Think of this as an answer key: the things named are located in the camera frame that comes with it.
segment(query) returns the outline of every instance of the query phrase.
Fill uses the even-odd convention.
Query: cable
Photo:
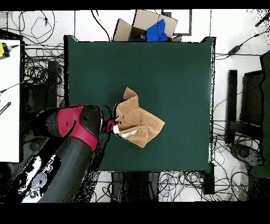
[[[17,27],[17,30],[16,30],[16,29],[11,29],[11,28],[8,28],[8,29],[9,29],[9,30],[13,30],[13,31],[18,31],[18,32],[20,33],[21,36],[23,36],[24,38],[28,39],[29,41],[31,41],[31,42],[34,43],[34,44],[42,44],[42,43],[46,42],[47,40],[49,40],[50,37],[52,36],[53,32],[54,32],[54,27],[55,27],[55,15],[54,15],[54,12],[52,11],[53,18],[54,18],[54,24],[53,24],[53,27],[51,27],[50,23],[48,22],[47,17],[46,17],[45,14],[44,14],[44,12],[41,11],[42,14],[44,15],[44,19],[41,18],[41,17],[38,17],[38,18],[41,18],[41,19],[43,19],[43,20],[45,21],[45,26],[46,26],[47,24],[49,24],[50,27],[51,27],[51,29],[50,29],[47,33],[45,33],[45,34],[43,34],[42,36],[40,36],[39,38],[35,37],[35,36],[33,35],[33,32],[32,32],[33,27],[35,26],[36,21],[38,20],[38,18],[36,19],[35,23],[34,23],[33,26],[31,27],[31,34],[32,34],[32,35],[28,35],[28,34],[22,33],[22,31],[24,31],[24,29],[25,29],[25,22],[24,22],[23,14],[26,13],[26,12],[30,12],[30,11],[23,11],[23,12],[20,13],[20,15],[19,15],[19,23],[18,23],[18,26],[17,26],[17,24],[16,24],[16,23],[14,22],[14,20],[13,20],[13,13],[11,13],[11,20],[12,20],[12,22],[14,23],[14,25]],[[21,29],[21,18],[22,18],[22,20],[23,20],[23,29]],[[45,41],[42,41],[42,42],[39,42],[39,41],[38,41],[38,39],[40,39],[41,37],[43,37],[44,35],[46,35],[46,34],[48,34],[48,33],[50,33],[50,32],[51,32],[50,36],[49,36]],[[37,40],[37,43],[34,42],[34,41],[32,41],[31,39],[29,39],[27,36],[28,36],[28,37],[31,37],[31,38],[35,38],[35,39]]]
[[[156,10],[154,10],[156,13],[157,13],[157,11]],[[157,13],[158,14],[158,13]],[[158,14],[158,21],[159,21],[159,17],[160,17],[160,15]],[[157,21],[157,34],[158,34],[158,21]],[[160,41],[160,36],[159,36],[159,34],[158,34],[158,41]]]
[[[91,10],[91,13],[92,13],[94,19],[96,20],[96,22],[100,25],[100,27],[101,27],[101,28],[105,31],[105,33],[107,34],[108,39],[109,39],[109,42],[111,42],[109,34],[108,34],[107,31],[105,30],[105,28],[99,23],[99,21],[97,20],[97,18],[95,17],[95,15],[94,15],[94,13],[93,13],[93,10]]]
[[[227,99],[228,99],[228,98],[226,98],[225,100],[221,101],[218,105],[222,104],[222,103],[225,102]]]
[[[232,56],[232,55],[234,55],[236,52],[238,52],[238,51],[240,50],[241,46],[243,46],[247,41],[249,41],[249,40],[252,39],[252,38],[255,38],[255,37],[257,37],[257,36],[260,36],[260,35],[262,35],[262,34],[268,32],[269,29],[270,29],[270,26],[269,26],[264,32],[262,32],[262,33],[257,33],[257,34],[255,34],[254,36],[251,36],[250,38],[248,38],[248,39],[247,39],[246,41],[244,41],[242,44],[235,46],[234,48],[232,48],[232,49],[228,52],[228,56],[227,56],[227,57],[222,58],[222,59],[216,59],[216,58],[218,57],[218,56],[216,56],[216,57],[215,57],[215,60],[223,60],[223,59],[229,58],[230,56]]]
[[[13,85],[13,86],[8,87],[7,89],[2,90],[2,91],[0,91],[0,94],[4,93],[5,91],[9,90],[10,88],[12,88],[12,87],[14,87],[14,86],[20,85],[20,84],[22,84],[22,83],[23,83],[23,82],[20,82],[20,83],[18,83],[18,84],[15,84],[15,85]]]
[[[241,200],[236,196],[235,190],[234,190],[234,187],[233,187],[233,177],[234,177],[235,174],[238,174],[238,173],[243,173],[243,174],[245,174],[245,175],[247,175],[247,176],[248,176],[248,174],[245,173],[245,172],[242,172],[242,171],[238,171],[238,172],[235,172],[235,173],[231,176],[231,178],[230,178],[230,185],[232,186],[232,192],[233,192],[235,198],[236,198],[238,201],[241,201]]]

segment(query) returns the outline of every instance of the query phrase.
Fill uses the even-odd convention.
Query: white floor
[[[35,37],[41,36],[44,33],[50,31],[50,25],[53,27],[54,19],[52,11],[44,11],[46,17],[48,18],[49,24],[45,27],[45,21],[43,14],[40,11],[27,12],[24,14],[25,20],[25,30],[24,34],[31,34],[31,27],[34,23],[35,26],[32,29],[32,33]],[[97,17],[99,22],[107,30],[110,38],[113,37],[115,25],[118,18],[121,18],[132,24],[135,10],[126,11],[98,11],[99,16]],[[216,56],[218,58],[224,58],[225,56],[220,56],[222,54],[228,53],[234,46],[243,43],[249,37],[256,33],[265,31],[270,22],[264,22],[259,27],[255,27],[255,24],[263,17],[266,12],[264,10],[192,10],[192,36],[183,36],[183,42],[200,42],[203,38],[207,36],[216,37]],[[13,12],[13,21],[18,26],[18,16],[19,12]],[[74,11],[54,11],[55,16],[55,28],[51,38],[43,44],[47,45],[58,45],[63,43],[63,35],[70,34],[75,35],[79,41],[107,41],[108,37],[104,30],[100,28],[97,22],[94,20],[91,11],[76,11],[75,21],[74,21]],[[186,11],[172,11],[172,17],[178,19],[177,32],[187,33],[188,32],[188,13]],[[6,27],[6,14],[0,12],[0,27]],[[17,29],[11,20],[11,15],[8,17],[8,27],[12,29]],[[46,40],[48,34],[41,37],[39,41]],[[225,60],[216,60],[215,62],[215,93],[214,93],[214,106],[226,99],[227,91],[227,73],[230,69],[238,70],[238,92],[242,90],[242,78],[245,72],[251,72],[261,69],[261,64],[259,56],[270,50],[270,38],[269,33],[264,33],[256,38],[252,38],[247,41],[237,54],[229,57]],[[241,94],[238,95],[238,107],[237,107],[237,118],[239,118],[240,110],[240,99]],[[220,104],[214,113],[214,120],[225,120],[225,110],[226,102]],[[224,122],[215,122],[220,126],[224,126]],[[244,171],[245,167],[242,162],[234,159],[230,152],[221,150],[222,153],[216,153],[216,161],[220,163],[227,172],[230,179],[231,175],[236,171]],[[215,167],[215,177],[216,179],[221,179],[225,177],[225,172],[220,166]],[[109,172],[102,172],[99,177],[99,182],[96,187],[97,198],[103,195],[102,188],[108,186],[108,182],[111,181],[111,174]],[[247,185],[247,177],[244,174],[236,174],[234,176],[234,181],[237,184]],[[223,180],[218,181],[217,185],[227,185],[228,181]],[[175,201],[200,201],[201,196],[194,188],[189,188],[187,186],[177,185],[176,188],[170,190],[168,185],[165,190],[162,191],[160,195],[160,201],[170,201],[173,198],[175,192],[181,196],[177,196]],[[216,190],[225,189],[224,186],[216,186]],[[228,194],[218,194],[223,200],[228,200]],[[102,197],[99,202],[109,201],[109,197]]]

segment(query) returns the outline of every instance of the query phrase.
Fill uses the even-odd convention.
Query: blue object
[[[147,42],[166,42],[168,41],[167,35],[164,32],[165,21],[164,19],[158,21],[156,24],[146,30]]]

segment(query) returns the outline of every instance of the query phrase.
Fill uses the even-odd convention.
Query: floor tile
[[[210,10],[192,10],[191,36],[182,36],[182,42],[201,42],[209,36]]]
[[[118,19],[121,18],[132,25],[135,10],[100,10],[98,15],[96,11],[93,11],[93,14],[112,40]],[[75,37],[79,41],[108,41],[105,31],[95,21],[89,10],[76,11]]]
[[[222,101],[227,99],[227,79],[228,70],[237,70],[237,93],[242,91],[243,76],[247,72],[261,70],[259,57],[233,55],[224,60],[215,61],[215,91],[214,91],[214,108]],[[214,120],[225,120],[226,103],[222,102],[214,111]],[[240,115],[241,94],[237,95],[237,120]]]
[[[269,27],[269,22],[255,27],[259,21],[256,11],[251,10],[212,10],[211,36],[217,38],[216,53],[228,53],[251,36]],[[237,52],[239,54],[263,54],[270,50],[269,33],[247,41]]]

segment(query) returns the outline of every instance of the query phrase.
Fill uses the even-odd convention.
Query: brown towel
[[[155,138],[165,122],[139,107],[137,94],[126,88],[124,101],[116,104],[116,122],[119,126],[119,136],[144,148]]]

